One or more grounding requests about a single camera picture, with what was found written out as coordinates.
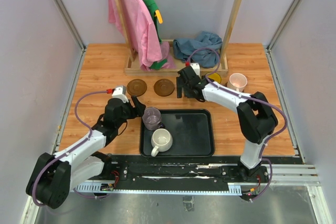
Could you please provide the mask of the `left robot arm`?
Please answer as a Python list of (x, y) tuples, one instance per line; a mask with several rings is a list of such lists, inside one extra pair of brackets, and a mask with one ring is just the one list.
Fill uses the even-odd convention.
[(26, 194), (35, 205), (56, 209), (69, 192), (85, 180), (98, 176), (108, 179), (112, 166), (99, 150), (109, 145), (119, 134), (119, 127), (128, 120), (144, 115), (146, 106), (137, 97), (111, 98), (96, 124), (80, 140), (54, 154), (41, 154), (26, 187)]

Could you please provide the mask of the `yellow mug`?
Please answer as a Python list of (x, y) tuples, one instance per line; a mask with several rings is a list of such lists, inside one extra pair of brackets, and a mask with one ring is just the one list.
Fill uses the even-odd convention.
[(217, 73), (207, 73), (204, 76), (206, 79), (208, 79), (208, 82), (217, 82), (217, 83), (221, 83), (222, 78), (219, 74)]

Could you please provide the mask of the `pink ceramic mug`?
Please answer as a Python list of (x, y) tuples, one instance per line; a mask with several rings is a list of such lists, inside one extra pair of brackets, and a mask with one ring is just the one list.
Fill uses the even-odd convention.
[(233, 73), (228, 79), (227, 87), (235, 91), (243, 92), (247, 83), (247, 78), (243, 74)]

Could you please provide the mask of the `white ceramic mug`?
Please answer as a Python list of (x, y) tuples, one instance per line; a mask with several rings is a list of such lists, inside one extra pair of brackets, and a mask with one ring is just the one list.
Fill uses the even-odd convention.
[(157, 129), (151, 137), (151, 156), (156, 157), (159, 152), (168, 151), (173, 144), (173, 138), (166, 129)]

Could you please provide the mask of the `purple translucent cup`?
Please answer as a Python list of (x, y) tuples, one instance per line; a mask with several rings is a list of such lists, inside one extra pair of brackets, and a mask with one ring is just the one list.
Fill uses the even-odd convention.
[(144, 110), (142, 121), (144, 126), (150, 131), (165, 128), (165, 125), (162, 122), (161, 112), (154, 107), (148, 107)]

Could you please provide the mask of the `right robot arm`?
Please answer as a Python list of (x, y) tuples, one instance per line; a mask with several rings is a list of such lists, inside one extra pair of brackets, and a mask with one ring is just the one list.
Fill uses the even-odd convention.
[(184, 67), (178, 75), (183, 89), (192, 98), (199, 102), (219, 104), (237, 114), (241, 132), (246, 139), (240, 157), (242, 166), (238, 168), (238, 177), (244, 182), (250, 182), (257, 175), (256, 167), (261, 162), (261, 151), (266, 139), (278, 125), (277, 117), (264, 94), (242, 93), (207, 77), (202, 79), (192, 66)]

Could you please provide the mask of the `brown round coaster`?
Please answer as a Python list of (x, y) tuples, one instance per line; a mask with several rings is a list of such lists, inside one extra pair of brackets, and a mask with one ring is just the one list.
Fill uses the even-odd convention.
[(160, 79), (154, 84), (154, 92), (161, 97), (169, 96), (174, 89), (175, 86), (169, 79)]
[(127, 92), (132, 96), (142, 96), (147, 91), (146, 82), (142, 79), (133, 79), (127, 85)]

